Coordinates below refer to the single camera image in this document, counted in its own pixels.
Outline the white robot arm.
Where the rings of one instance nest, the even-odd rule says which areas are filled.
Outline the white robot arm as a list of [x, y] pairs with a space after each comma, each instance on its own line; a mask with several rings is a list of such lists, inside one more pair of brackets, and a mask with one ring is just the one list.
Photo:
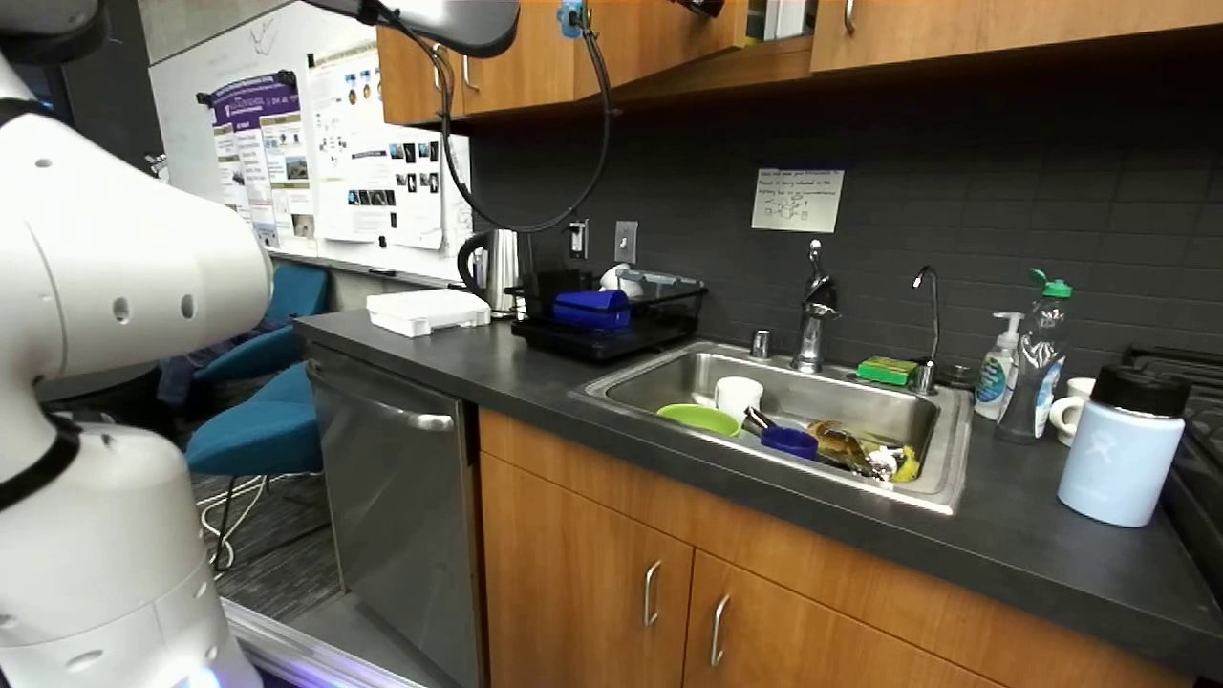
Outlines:
[[4, 688], [261, 688], [184, 451], [58, 406], [254, 330], [249, 221], [73, 131], [19, 75], [96, 36], [105, 0], [0, 0], [0, 672]]

